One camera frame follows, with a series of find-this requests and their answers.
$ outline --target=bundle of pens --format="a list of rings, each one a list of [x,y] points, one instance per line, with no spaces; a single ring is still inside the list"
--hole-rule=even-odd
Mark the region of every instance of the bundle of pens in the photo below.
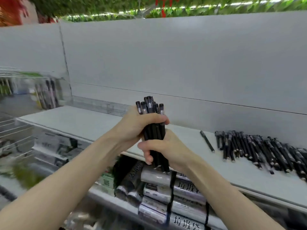
[[[223,150],[225,161],[231,159],[232,162],[235,162],[235,157],[247,157],[259,169],[262,169],[262,165],[264,165],[271,174],[274,174],[273,168],[285,173],[296,171],[297,175],[306,181],[306,149],[295,148],[269,136],[264,139],[260,135],[246,135],[243,131],[228,131],[226,133],[216,131],[215,136],[217,147]]]
[[[164,115],[164,105],[157,104],[153,97],[144,97],[143,102],[136,102],[136,106],[140,115],[148,113],[158,113]],[[152,123],[147,125],[143,131],[144,139],[160,139],[163,140],[165,136],[165,123]],[[160,167],[162,172],[169,173],[169,161],[159,152],[150,151],[150,155],[153,157],[153,165],[155,168]]]

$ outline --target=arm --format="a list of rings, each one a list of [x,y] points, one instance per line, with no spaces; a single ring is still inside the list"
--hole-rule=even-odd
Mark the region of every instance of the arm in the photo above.
[[[143,141],[138,147],[144,151],[148,164],[152,162],[148,150],[155,150],[169,160],[172,168],[185,173],[229,230],[284,230],[201,157],[189,150],[172,131],[167,130],[164,140]]]
[[[0,229],[58,229],[109,162],[138,142],[146,125],[164,121],[169,123],[166,116],[139,115],[132,108],[113,129],[71,162],[2,209]]]

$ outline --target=light strip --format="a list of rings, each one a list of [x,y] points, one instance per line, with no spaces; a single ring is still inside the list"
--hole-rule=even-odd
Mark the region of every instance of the light strip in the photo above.
[[[265,4],[265,3],[278,3],[278,2],[281,2],[283,0],[270,0],[270,1],[267,1],[267,0],[262,0],[260,1],[260,4]],[[252,1],[248,1],[248,2],[234,2],[234,3],[231,3],[231,4],[225,4],[224,6],[239,6],[239,5],[251,5],[251,4],[258,4],[259,1],[256,1],[256,2],[252,2]],[[221,7],[222,5],[221,4],[213,4],[213,5],[199,5],[199,6],[190,6],[191,9],[195,9],[195,8],[209,8],[209,7]],[[185,6],[180,6],[180,7],[166,7],[165,9],[168,9],[168,8],[171,8],[173,10],[177,9],[177,8],[181,8],[181,9],[185,9]],[[118,13],[110,13],[110,12],[106,12],[106,13],[102,13],[102,14],[92,14],[92,15],[86,15],[86,14],[82,14],[82,15],[66,15],[67,17],[71,18],[76,18],[76,17],[95,17],[95,16],[106,16],[106,15],[121,15],[121,14],[128,14],[130,13],[131,11],[135,11],[137,12],[137,10],[129,10],[129,11],[120,11]]]

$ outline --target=white wall panel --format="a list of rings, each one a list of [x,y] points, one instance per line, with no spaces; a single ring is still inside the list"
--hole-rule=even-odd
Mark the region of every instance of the white wall panel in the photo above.
[[[138,19],[63,23],[62,32],[73,82],[307,114],[306,19]]]
[[[59,24],[0,28],[0,66],[66,73]]]
[[[80,83],[72,83],[71,90],[75,96],[128,105],[135,105],[136,101],[151,95],[156,102],[164,103],[171,124],[209,132],[239,130],[269,135],[297,147],[307,147],[307,116],[302,114]]]

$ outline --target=person's left arm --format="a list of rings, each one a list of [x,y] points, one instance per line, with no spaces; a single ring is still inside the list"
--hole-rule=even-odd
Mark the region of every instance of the person's left arm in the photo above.
[[[146,125],[164,121],[169,123],[166,116],[139,115],[131,108],[114,128],[71,162],[2,209],[0,229],[58,229],[110,161],[137,143]]]

